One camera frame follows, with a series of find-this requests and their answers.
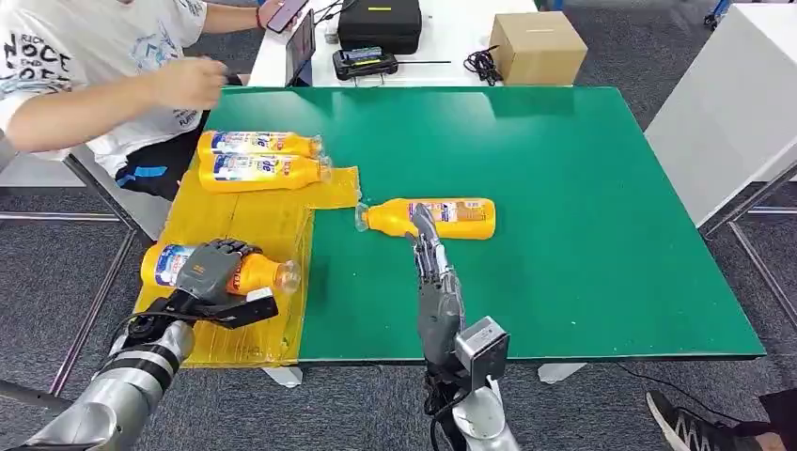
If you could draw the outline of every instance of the cardboard box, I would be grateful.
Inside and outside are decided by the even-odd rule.
[[[560,11],[495,14],[490,46],[505,85],[572,85],[586,45]]]

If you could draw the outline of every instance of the white table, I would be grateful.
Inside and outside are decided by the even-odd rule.
[[[310,0],[315,11],[333,0]],[[423,30],[414,54],[399,54],[398,61],[450,60],[450,64],[400,65],[398,72],[384,77],[386,86],[480,86],[478,77],[462,66],[467,55],[484,50],[490,42],[492,21],[496,13],[534,12],[533,0],[420,0]],[[329,22],[337,25],[337,16]],[[316,52],[313,55],[313,86],[354,86],[354,81],[341,82],[335,77],[332,54],[338,44],[324,40],[326,23],[316,27]],[[277,35],[267,31],[260,45],[258,59],[252,69],[250,86],[284,86],[286,82],[285,45],[290,32]],[[380,77],[360,77],[360,86],[377,86]]]
[[[696,226],[797,160],[797,6],[732,5],[645,136]]]

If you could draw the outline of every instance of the smartphone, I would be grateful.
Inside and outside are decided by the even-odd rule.
[[[307,0],[285,0],[282,7],[274,14],[266,27],[277,33],[285,31],[290,20],[293,19],[307,4]]]

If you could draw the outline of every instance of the yellow bottle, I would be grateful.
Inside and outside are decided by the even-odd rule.
[[[213,155],[200,159],[199,181],[214,193],[297,190],[332,178],[332,160],[272,153]]]
[[[483,198],[392,199],[370,208],[360,204],[354,212],[355,226],[393,237],[407,232],[417,236],[413,212],[418,203],[430,210],[441,238],[487,240],[495,232],[495,204]]]
[[[174,287],[177,274],[196,248],[178,244],[156,243],[144,254],[141,262],[141,280],[144,285]],[[246,295],[250,291],[269,287],[293,293],[302,282],[302,271],[296,262],[276,263],[262,254],[243,258],[241,266],[227,282],[227,291]]]
[[[290,132],[203,132],[196,144],[200,158],[219,154],[278,153],[317,159],[323,156],[321,137]]]

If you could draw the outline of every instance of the black shorts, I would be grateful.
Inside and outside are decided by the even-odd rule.
[[[241,86],[241,79],[227,77],[230,86]],[[117,171],[117,185],[125,190],[157,195],[174,200],[182,175],[194,158],[196,143],[205,129],[210,111],[202,113],[199,125],[190,132],[162,143],[140,148],[127,156],[127,164]]]
[[[759,397],[786,451],[797,451],[797,388]]]

